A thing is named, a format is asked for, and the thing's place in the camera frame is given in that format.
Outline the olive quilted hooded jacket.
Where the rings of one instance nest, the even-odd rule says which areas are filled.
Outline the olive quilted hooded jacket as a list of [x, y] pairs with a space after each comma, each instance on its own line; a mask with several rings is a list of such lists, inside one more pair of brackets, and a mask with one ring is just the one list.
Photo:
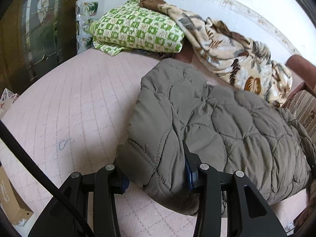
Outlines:
[[190, 64], [164, 59], [141, 80], [116, 160], [154, 201], [194, 216], [199, 198], [187, 186], [185, 147], [220, 172], [244, 171], [271, 205], [315, 179], [315, 144], [289, 110], [210, 85]]

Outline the cardboard box on floor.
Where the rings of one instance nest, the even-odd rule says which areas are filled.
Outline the cardboard box on floor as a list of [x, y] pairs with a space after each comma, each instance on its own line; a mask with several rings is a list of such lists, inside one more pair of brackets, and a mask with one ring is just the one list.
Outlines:
[[33, 211], [17, 193], [3, 166], [0, 169], [0, 187], [1, 205], [6, 216], [12, 225], [24, 227]]

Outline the beige leaf-print blanket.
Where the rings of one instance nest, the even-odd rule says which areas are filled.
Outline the beige leaf-print blanket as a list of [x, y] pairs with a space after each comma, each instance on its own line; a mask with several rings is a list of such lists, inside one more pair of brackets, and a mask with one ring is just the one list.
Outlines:
[[172, 19], [208, 71], [235, 88], [259, 95], [274, 107], [285, 104], [292, 74], [284, 64], [271, 59], [267, 45], [229, 30], [221, 20], [203, 19], [164, 0], [140, 0], [139, 5]]

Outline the maroon upholstered headboard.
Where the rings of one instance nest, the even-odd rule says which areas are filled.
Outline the maroon upholstered headboard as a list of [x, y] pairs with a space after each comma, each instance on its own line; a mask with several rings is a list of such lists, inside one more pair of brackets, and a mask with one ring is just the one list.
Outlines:
[[315, 66], [300, 55], [292, 55], [286, 66], [293, 70], [313, 91], [315, 91]]

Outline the maroon bolster pillow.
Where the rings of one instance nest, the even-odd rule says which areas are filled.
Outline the maroon bolster pillow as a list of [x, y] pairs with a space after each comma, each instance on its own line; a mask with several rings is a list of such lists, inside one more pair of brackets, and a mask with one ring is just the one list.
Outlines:
[[194, 56], [193, 48], [189, 46], [183, 46], [179, 53], [173, 54], [172, 58], [179, 60], [181, 62], [192, 64]]

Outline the brown wooden glass door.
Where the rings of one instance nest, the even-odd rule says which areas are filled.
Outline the brown wooden glass door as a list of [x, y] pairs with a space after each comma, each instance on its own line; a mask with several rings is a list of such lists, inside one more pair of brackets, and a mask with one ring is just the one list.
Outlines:
[[1, 90], [22, 94], [77, 54], [76, 0], [1, 0]]

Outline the green checkered pillow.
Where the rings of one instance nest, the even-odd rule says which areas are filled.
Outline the green checkered pillow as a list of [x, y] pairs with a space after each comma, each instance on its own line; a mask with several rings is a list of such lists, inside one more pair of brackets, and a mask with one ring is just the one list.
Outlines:
[[127, 0], [90, 25], [94, 48], [116, 56], [123, 50], [140, 49], [154, 53], [179, 53], [184, 33], [165, 14]]

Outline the floral pillow by wall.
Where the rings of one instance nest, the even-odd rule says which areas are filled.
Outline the floral pillow by wall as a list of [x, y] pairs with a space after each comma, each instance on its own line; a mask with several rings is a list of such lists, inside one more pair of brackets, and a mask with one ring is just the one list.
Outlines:
[[96, 21], [98, 0], [76, 0], [75, 27], [77, 54], [83, 53], [92, 46], [93, 37], [89, 32], [90, 25]]

